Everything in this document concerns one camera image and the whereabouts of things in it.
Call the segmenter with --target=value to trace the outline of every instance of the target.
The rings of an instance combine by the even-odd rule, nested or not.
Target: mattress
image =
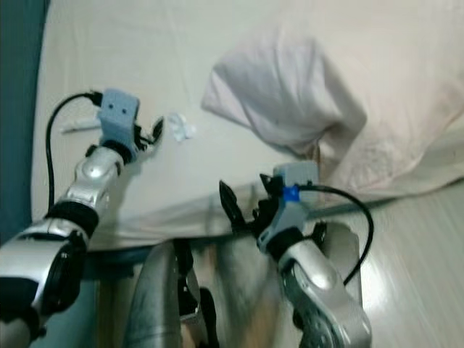
[[[241,204],[251,208],[260,195],[259,173],[271,173],[275,165],[298,159],[268,146],[246,128],[208,114],[200,102],[219,57],[284,4],[278,0],[53,1],[38,79],[33,219],[46,212],[44,134],[53,108],[78,91],[118,88],[140,99],[138,122],[144,128],[159,116],[179,112],[197,132],[193,139],[178,143],[166,130],[157,151],[124,170],[91,249],[228,233],[218,181],[238,188]],[[87,101],[76,101],[54,124],[51,142],[57,197],[72,182],[74,167],[88,146],[100,136],[100,130],[62,135],[59,129],[95,113]],[[457,161],[464,163],[464,142],[457,136],[464,130],[461,119],[450,131],[452,138],[443,135],[436,142],[436,151],[448,167]],[[441,166],[440,159],[432,158],[433,163],[426,162],[427,170]]]

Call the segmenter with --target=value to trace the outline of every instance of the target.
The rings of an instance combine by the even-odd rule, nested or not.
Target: white pillow
[[[388,196],[464,111],[463,18],[464,0],[297,1],[214,66],[202,105]]]

